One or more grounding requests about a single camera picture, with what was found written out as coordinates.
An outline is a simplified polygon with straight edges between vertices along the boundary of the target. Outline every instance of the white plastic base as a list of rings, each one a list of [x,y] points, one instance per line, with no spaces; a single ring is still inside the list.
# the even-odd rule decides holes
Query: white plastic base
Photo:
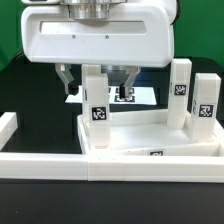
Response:
[[[79,116],[82,152],[91,155],[218,156],[220,141],[215,135],[210,142],[191,143],[190,114],[180,130],[167,127],[167,114],[167,110],[111,113],[110,150],[90,149],[89,136],[85,133],[82,116]]]

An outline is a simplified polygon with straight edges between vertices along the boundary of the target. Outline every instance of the black table surface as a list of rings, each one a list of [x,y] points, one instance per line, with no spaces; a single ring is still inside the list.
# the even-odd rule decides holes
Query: black table surface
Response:
[[[207,58],[193,63],[195,74],[224,69]],[[135,85],[154,88],[157,105],[111,105],[112,112],[167,108],[170,66],[142,69]],[[80,66],[72,74],[80,83]],[[122,75],[109,75],[119,85]],[[224,121],[223,84],[217,119]],[[76,117],[81,104],[66,104],[54,65],[20,59],[0,72],[0,113],[16,112],[19,128],[4,152],[81,153]],[[0,179],[0,223],[224,223],[224,184],[87,182]]]

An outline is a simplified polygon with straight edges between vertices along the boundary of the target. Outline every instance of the white pillar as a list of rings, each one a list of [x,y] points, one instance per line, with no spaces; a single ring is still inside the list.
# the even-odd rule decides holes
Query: white pillar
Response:
[[[189,59],[173,59],[170,72],[167,126],[184,127],[187,114],[192,63]]]
[[[82,65],[83,124],[91,149],[110,147],[110,111],[107,74],[100,65]]]
[[[189,129],[192,142],[212,140],[220,85],[217,74],[196,74]]]

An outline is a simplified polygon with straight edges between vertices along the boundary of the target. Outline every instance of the white block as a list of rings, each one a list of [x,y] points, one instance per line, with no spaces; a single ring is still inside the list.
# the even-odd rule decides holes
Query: white block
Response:
[[[82,66],[83,123],[91,149],[110,148],[110,112],[107,74],[100,65]]]
[[[88,180],[124,181],[124,167],[122,156],[89,156]]]
[[[192,142],[212,140],[220,85],[217,74],[196,74],[189,129]]]
[[[0,150],[16,131],[17,118],[16,113],[4,113],[0,118]]]
[[[187,114],[192,63],[189,59],[173,59],[171,63],[167,126],[181,129]]]

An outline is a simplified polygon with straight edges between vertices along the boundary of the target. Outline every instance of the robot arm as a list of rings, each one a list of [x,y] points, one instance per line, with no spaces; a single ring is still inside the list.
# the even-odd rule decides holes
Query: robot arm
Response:
[[[24,52],[30,61],[55,63],[66,93],[73,80],[60,65],[127,66],[128,98],[139,67],[164,67],[173,58],[176,0],[23,2],[32,5],[22,16]]]

